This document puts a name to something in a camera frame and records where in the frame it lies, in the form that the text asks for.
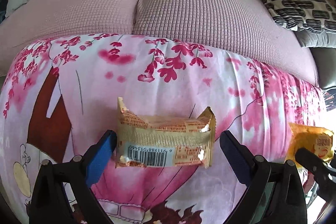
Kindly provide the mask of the yellow orange snack packet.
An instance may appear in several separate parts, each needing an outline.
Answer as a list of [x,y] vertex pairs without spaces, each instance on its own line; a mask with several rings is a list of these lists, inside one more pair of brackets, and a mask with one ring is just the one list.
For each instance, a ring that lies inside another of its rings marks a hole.
[[324,127],[307,126],[303,124],[289,123],[291,129],[291,141],[285,160],[292,160],[297,168],[302,166],[296,162],[295,153],[300,148],[312,152],[324,162],[331,162],[334,157],[335,145],[334,133]]

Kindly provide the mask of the black white patterned pillow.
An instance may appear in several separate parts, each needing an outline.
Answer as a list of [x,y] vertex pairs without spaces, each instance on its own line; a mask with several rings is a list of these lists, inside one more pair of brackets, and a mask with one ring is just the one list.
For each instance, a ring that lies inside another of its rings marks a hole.
[[327,0],[262,0],[274,22],[287,30],[335,33],[335,7]]

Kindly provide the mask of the gold beige wafer packet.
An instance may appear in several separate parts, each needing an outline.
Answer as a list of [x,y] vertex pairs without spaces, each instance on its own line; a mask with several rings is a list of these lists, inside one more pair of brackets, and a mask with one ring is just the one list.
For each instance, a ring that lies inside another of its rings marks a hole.
[[117,107],[116,167],[211,166],[216,118],[210,107],[197,118],[135,115],[121,97]]

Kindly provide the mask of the pink waffle sofa cover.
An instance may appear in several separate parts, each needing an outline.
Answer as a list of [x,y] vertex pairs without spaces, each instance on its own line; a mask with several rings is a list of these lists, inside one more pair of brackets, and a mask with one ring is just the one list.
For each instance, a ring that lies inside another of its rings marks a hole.
[[98,33],[201,43],[318,82],[310,50],[261,0],[29,0],[1,24],[1,75],[37,39]]

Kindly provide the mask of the pink cartoon print cloth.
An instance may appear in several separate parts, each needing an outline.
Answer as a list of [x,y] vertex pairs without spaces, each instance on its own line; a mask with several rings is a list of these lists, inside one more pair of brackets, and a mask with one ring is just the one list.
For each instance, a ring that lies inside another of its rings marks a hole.
[[[213,111],[267,160],[283,159],[290,123],[319,126],[314,85],[257,60],[197,43],[119,34],[32,42],[9,59],[1,90],[1,180],[29,221],[44,159],[67,162],[117,128],[117,100],[136,115],[196,118]],[[110,160],[92,186],[115,223],[223,223],[243,192],[218,144],[203,166],[131,168]]]

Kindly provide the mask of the grey cushion under pillow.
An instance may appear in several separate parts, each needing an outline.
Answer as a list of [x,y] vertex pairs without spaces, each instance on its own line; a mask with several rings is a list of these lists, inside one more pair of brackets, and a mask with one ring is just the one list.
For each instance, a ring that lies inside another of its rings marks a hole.
[[336,48],[336,35],[322,32],[315,34],[307,30],[294,32],[302,48]]

